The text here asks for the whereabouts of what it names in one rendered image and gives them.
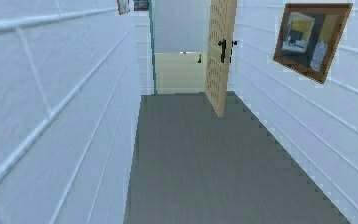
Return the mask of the light wooden room door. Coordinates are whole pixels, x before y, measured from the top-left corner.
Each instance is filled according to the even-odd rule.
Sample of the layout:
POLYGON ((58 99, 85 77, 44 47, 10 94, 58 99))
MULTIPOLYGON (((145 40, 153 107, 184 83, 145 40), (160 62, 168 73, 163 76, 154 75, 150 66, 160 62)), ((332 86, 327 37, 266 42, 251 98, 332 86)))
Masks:
POLYGON ((236 8, 237 0, 211 0, 205 93, 218 117, 225 111, 236 8), (218 42, 223 39, 227 49, 225 62, 221 63, 218 42))

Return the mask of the dark framed wall picture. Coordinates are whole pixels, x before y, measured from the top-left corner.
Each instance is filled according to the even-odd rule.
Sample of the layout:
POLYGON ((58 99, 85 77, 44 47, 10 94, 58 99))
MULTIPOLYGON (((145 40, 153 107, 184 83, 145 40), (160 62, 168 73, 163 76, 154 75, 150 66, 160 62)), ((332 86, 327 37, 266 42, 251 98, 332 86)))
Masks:
POLYGON ((148 11, 149 10, 149 0, 134 0, 134 10, 135 11, 148 11))

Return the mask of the pale cream cabinet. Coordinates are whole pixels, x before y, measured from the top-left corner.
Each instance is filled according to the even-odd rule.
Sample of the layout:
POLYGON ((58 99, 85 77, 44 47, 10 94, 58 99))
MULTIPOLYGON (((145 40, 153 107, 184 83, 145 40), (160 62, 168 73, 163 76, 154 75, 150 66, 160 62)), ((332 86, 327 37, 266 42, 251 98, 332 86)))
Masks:
POLYGON ((157 93, 204 92, 206 63, 207 55, 202 52, 156 53, 157 93))

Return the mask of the brown framed wall picture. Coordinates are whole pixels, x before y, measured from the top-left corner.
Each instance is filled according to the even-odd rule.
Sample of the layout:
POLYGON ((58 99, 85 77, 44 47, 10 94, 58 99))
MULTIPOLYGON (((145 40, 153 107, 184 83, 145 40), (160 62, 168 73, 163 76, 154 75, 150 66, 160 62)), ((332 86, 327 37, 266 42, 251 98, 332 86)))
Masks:
POLYGON ((286 3, 273 60, 323 84, 352 3, 286 3))

